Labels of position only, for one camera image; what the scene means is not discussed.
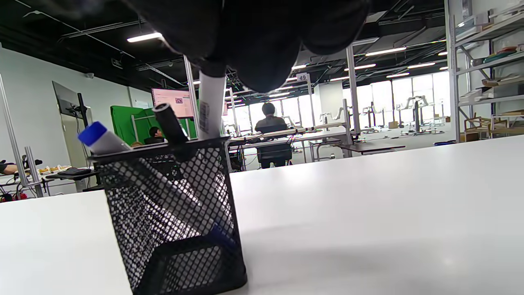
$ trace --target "monitor screen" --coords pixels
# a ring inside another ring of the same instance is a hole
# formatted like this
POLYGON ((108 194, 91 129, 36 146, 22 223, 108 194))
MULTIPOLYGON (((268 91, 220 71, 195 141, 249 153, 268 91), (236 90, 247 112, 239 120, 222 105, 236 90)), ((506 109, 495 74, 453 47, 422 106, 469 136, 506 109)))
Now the monitor screen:
POLYGON ((157 106, 166 102, 171 105, 177 118, 193 117, 189 91, 152 88, 151 92, 153 94, 153 105, 157 106))

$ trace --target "black ceiling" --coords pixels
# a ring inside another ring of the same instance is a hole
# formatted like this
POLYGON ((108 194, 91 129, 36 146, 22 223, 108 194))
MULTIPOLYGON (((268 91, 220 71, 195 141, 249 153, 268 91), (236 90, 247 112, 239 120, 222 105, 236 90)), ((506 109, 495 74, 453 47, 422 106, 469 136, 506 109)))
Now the black ceiling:
MULTIPOLYGON (((1 0, 0 42, 4 48, 18 51, 80 72, 92 72, 96 77, 149 91, 161 86, 187 89, 187 77, 182 56, 171 52, 160 40, 136 43, 127 38, 153 32, 153 29, 120 1, 104 1, 92 7, 89 15, 62 12, 49 5, 50 0, 1 0), (112 65, 112 59, 122 69, 112 65), (150 69, 155 67, 165 77, 150 69)), ((406 70, 406 66, 437 62, 433 67, 410 70, 412 75, 438 71, 445 66, 444 4, 442 0, 375 0, 367 23, 358 40, 379 37, 374 43, 354 46, 357 66, 376 67, 357 70, 357 84, 384 81, 385 76, 406 70), (407 50, 395 54, 366 57, 364 53, 398 47, 407 50)), ((315 56, 301 51, 297 64, 314 84, 347 76, 345 52, 331 56, 315 56)), ((198 80, 198 71, 193 69, 198 80)), ((235 72, 228 73, 228 87, 242 90, 235 72)), ((295 87, 291 96, 307 93, 306 87, 295 87)), ((246 92, 248 102, 265 98, 263 94, 246 92)))

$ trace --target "green backdrop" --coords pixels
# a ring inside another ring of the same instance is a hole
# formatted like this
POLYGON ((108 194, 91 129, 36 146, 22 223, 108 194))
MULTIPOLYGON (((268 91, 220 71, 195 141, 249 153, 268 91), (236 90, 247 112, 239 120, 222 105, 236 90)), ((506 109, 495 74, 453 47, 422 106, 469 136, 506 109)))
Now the green backdrop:
MULTIPOLYGON (((152 109, 141 109, 132 107, 112 106, 111 107, 111 118, 113 119, 113 129, 115 134, 120 137, 127 144, 131 145, 136 141, 135 131, 133 129, 133 122, 131 116, 135 115, 135 124, 138 134, 138 141, 144 143, 144 139, 150 137, 149 129, 153 126, 160 127, 155 114, 152 109), (138 118, 152 116, 151 118, 136 120, 138 118)), ((194 139, 197 137, 193 120, 188 119, 189 122, 189 136, 194 139)), ((185 124, 185 119, 180 120, 180 124, 185 131, 188 131, 188 127, 185 124)))

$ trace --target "black hair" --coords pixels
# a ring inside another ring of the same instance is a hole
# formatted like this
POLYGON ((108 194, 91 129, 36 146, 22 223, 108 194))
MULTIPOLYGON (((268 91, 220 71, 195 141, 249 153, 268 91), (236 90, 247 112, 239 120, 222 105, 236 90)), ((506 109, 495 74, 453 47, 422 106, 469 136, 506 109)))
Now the black hair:
POLYGON ((149 136, 150 137, 155 137, 157 132, 158 132, 158 130, 160 130, 160 128, 155 127, 155 126, 149 128, 149 136))
POLYGON ((274 115, 275 106, 271 102, 264 103, 262 105, 262 113, 264 113, 264 115, 274 115))

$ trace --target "shelving unit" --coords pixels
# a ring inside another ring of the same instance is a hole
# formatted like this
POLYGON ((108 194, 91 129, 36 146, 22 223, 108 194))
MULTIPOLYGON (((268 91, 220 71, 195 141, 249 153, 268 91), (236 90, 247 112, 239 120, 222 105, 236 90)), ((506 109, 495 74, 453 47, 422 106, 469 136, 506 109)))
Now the shelving unit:
POLYGON ((512 54, 510 56, 500 58, 491 62, 487 62, 482 65, 474 66, 474 67, 468 67, 465 69, 459 69, 457 66, 457 51, 461 50, 466 56, 468 56, 469 60, 473 59, 474 57, 471 56, 468 50, 465 49, 464 45, 469 43, 475 43, 479 41, 489 41, 490 42, 490 54, 492 48, 493 48, 493 42, 494 40, 509 36, 510 34, 514 34, 518 31, 521 31, 524 29, 524 12, 520 12, 516 15, 513 15, 509 17, 508 19, 505 19, 503 21, 500 21, 498 23, 495 23, 491 25, 490 27, 484 29, 482 32, 477 33, 473 36, 469 36, 467 38, 464 38, 462 40, 457 41, 456 40, 456 22, 455 18, 451 16, 449 18, 450 24, 448 26, 448 41, 449 41, 449 48, 451 50, 450 52, 450 74, 452 75, 453 83, 450 84, 450 87, 453 89, 454 99, 455 99, 455 106, 456 106, 456 112, 455 112, 455 120, 454 120, 454 128, 455 128, 455 134, 456 134, 456 140, 457 142, 460 141, 461 137, 461 124, 462 122, 460 119, 460 114, 468 118, 468 115, 461 109, 461 107, 469 107, 470 108, 470 114, 473 113, 473 106, 479 105, 479 104, 491 104, 492 105, 492 114, 496 115, 494 112, 494 103, 497 102, 504 102, 504 101, 515 101, 515 100, 524 100, 524 95, 516 95, 516 96, 510 96, 510 97, 500 97, 500 98, 492 98, 492 99, 485 99, 481 101, 467 101, 467 102, 459 102, 459 76, 464 75, 473 71, 480 71, 480 73, 486 78, 490 79, 493 78, 493 69, 496 67, 502 67, 506 65, 516 64, 518 62, 521 62, 524 60, 524 51, 517 52, 515 54, 512 54))

